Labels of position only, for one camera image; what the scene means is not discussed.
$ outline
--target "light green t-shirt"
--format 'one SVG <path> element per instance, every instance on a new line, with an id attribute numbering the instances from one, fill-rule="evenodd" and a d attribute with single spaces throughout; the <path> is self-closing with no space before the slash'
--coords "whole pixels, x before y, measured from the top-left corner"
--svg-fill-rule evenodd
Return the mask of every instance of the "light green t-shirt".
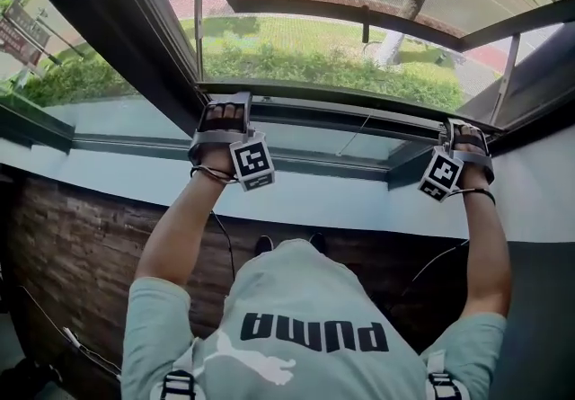
<path id="1" fill-rule="evenodd" d="M 193 372 L 206 398 L 424 399 L 426 356 L 446 350 L 446 371 L 472 400 L 487 398 L 506 320 L 480 314 L 453 323 L 419 356 L 371 302 L 357 277 L 304 240 L 247 262 L 219 329 L 190 331 L 188 293 L 144 278 L 130 289 L 124 399 L 150 390 L 194 342 Z"/>

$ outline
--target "floor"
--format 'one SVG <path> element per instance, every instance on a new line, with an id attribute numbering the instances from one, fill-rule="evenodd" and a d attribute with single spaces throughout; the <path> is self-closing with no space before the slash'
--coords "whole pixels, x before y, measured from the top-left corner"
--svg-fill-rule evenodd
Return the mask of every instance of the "floor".
<path id="1" fill-rule="evenodd" d="M 24 352 L 18 342 L 12 318 L 8 314 L 0 314 L 0 372 L 14 367 L 23 358 Z M 36 395 L 36 400 L 74 400 L 74 398 L 56 384 L 48 383 L 44 390 Z"/>

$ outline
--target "wooden wall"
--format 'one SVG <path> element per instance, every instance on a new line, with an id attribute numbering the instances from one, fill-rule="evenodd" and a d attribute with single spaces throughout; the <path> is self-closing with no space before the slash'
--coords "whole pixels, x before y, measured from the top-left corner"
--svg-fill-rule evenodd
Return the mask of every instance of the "wooden wall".
<path id="1" fill-rule="evenodd" d="M 0 260 L 16 331 L 28 356 L 57 366 L 64 387 L 78 399 L 117 398 L 118 382 L 75 353 L 18 285 L 38 300 L 61 328 L 107 359 L 121 363 L 128 288 L 137 260 L 165 211 L 63 183 L 19 173 L 0 185 L 4 197 L 4 241 Z M 309 237 L 317 229 L 237 218 L 221 218 L 239 269 L 252 257 L 259 235 L 274 242 Z M 349 229 L 320 229 L 333 260 L 354 271 L 367 294 L 416 351 L 432 343 L 460 313 L 465 294 L 462 247 L 428 268 L 402 293 L 434 256 L 460 244 L 455 239 Z M 188 283 L 190 323 L 206 337 L 217 328 L 224 297 L 232 285 L 226 238 L 210 221 L 199 262 Z"/>

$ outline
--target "puma logo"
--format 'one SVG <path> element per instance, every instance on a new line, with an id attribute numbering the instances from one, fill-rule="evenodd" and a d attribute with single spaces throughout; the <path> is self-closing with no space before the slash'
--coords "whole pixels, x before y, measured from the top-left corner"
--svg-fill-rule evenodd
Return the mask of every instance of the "puma logo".
<path id="1" fill-rule="evenodd" d="M 216 352 L 208 355 L 204 359 L 204 364 L 194 369 L 192 375 L 197 377 L 204 372 L 206 362 L 216 357 L 230 357 L 238 360 L 244 366 L 258 373 L 262 378 L 274 383 L 276 386 L 286 385 L 294 374 L 289 370 L 295 367 L 296 361 L 293 359 L 283 360 L 278 357 L 266 357 L 257 351 L 242 351 L 232 346 L 229 336 L 223 331 L 216 332 L 217 343 Z"/>

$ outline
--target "hand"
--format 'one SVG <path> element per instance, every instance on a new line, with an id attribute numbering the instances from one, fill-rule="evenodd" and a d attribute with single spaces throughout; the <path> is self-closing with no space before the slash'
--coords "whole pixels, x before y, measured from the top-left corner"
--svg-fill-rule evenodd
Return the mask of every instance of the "hand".
<path id="1" fill-rule="evenodd" d="M 233 104 L 227 104 L 225 108 L 221 105 L 210 106 L 206 113 L 206 120 L 219 119 L 222 117 L 231 119 L 243 117 L 243 107 L 235 108 Z M 228 146 L 206 145 L 201 157 L 201 164 L 225 173 L 234 173 L 234 164 Z"/>
<path id="2" fill-rule="evenodd" d="M 466 125 L 461 127 L 461 131 L 459 128 L 455 128 L 456 135 L 475 135 L 476 137 L 480 138 L 481 135 L 476 129 L 470 129 Z M 457 151 L 465 151 L 465 152 L 474 152 L 476 154 L 481 154 L 485 156 L 485 152 L 480 147 L 476 145 L 470 145 L 467 143 L 463 144 L 456 144 Z M 461 189 L 489 189 L 489 183 L 487 182 L 487 177 L 485 176 L 485 172 L 483 171 L 483 167 L 475 164 L 465 164 L 464 169 L 461 174 Z"/>

